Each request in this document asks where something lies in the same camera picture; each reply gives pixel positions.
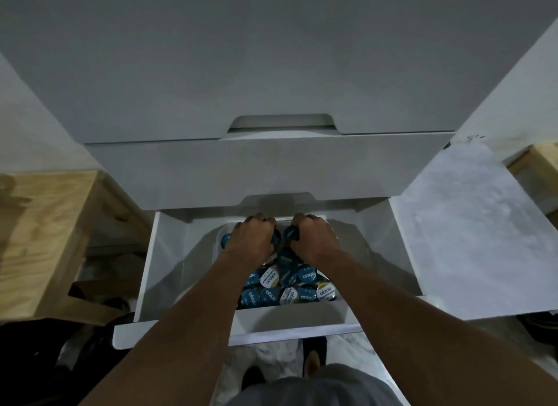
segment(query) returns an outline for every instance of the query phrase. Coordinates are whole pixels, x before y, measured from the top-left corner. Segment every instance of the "shoe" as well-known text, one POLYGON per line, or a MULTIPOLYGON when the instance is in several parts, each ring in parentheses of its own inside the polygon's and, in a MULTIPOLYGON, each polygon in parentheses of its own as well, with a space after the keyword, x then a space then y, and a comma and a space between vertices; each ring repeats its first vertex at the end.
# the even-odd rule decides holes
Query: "shoe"
POLYGON ((266 379, 263 377, 263 374, 257 366, 250 367, 244 373, 242 377, 242 387, 241 391, 250 387, 251 385, 255 384, 264 384, 266 379))
POLYGON ((328 358, 328 340, 323 336, 303 339, 303 376, 305 376, 306 359, 311 351, 317 353, 320 358, 320 366, 325 366, 326 359, 328 358))

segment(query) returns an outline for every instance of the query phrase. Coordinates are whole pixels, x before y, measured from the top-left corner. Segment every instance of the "left hand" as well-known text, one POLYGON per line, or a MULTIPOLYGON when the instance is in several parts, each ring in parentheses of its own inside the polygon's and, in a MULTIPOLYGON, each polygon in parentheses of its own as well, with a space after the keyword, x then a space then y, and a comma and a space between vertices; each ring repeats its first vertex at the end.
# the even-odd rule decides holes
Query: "left hand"
POLYGON ((253 271, 273 254, 271 237, 276 225, 275 218, 264 219, 261 212, 246 218, 234 226, 223 253, 234 256, 253 271))

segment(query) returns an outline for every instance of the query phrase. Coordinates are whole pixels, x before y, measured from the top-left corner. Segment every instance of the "marble floor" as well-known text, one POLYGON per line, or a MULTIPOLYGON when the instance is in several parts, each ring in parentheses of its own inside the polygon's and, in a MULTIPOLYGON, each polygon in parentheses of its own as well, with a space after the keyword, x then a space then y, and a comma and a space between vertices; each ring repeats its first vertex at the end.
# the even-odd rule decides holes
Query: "marble floor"
MULTIPOLYGON (((494 337, 506 340, 558 379, 554 348, 534 341, 516 318, 482 319, 471 323, 494 337)), ((345 364, 385 381, 404 406, 409 404, 364 333, 328 336, 327 362, 345 364)), ((213 406, 224 405, 238 394, 244 372, 252 365, 260 367, 267 381, 285 376, 301 376, 302 343, 299 340, 287 340, 229 347, 227 360, 215 387, 213 406)))

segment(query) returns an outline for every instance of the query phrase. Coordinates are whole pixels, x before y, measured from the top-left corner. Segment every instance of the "white wall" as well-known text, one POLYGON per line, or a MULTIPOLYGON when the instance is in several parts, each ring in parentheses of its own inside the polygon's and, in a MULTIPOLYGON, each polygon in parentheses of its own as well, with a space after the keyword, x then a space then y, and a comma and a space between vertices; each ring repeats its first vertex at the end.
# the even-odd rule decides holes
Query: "white wall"
POLYGON ((558 19, 496 86, 452 143, 484 142, 504 160, 558 140, 558 19))
POLYGON ((0 174, 100 169, 0 55, 0 174))

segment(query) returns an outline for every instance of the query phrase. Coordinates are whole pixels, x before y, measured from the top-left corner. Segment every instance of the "hand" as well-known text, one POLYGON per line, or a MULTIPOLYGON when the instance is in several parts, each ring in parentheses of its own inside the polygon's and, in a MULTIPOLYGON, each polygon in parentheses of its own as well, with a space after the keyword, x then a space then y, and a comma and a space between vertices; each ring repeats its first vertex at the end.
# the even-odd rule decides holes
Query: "hand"
POLYGON ((291 225, 298 227, 300 240, 291 241, 290 247, 304 263, 319 268, 320 264, 343 253, 331 226, 324 219, 297 213, 291 225))
POLYGON ((250 270, 261 266, 273 254, 271 237, 276 226, 275 218, 263 218, 263 213, 237 223, 223 253, 234 256, 250 270))

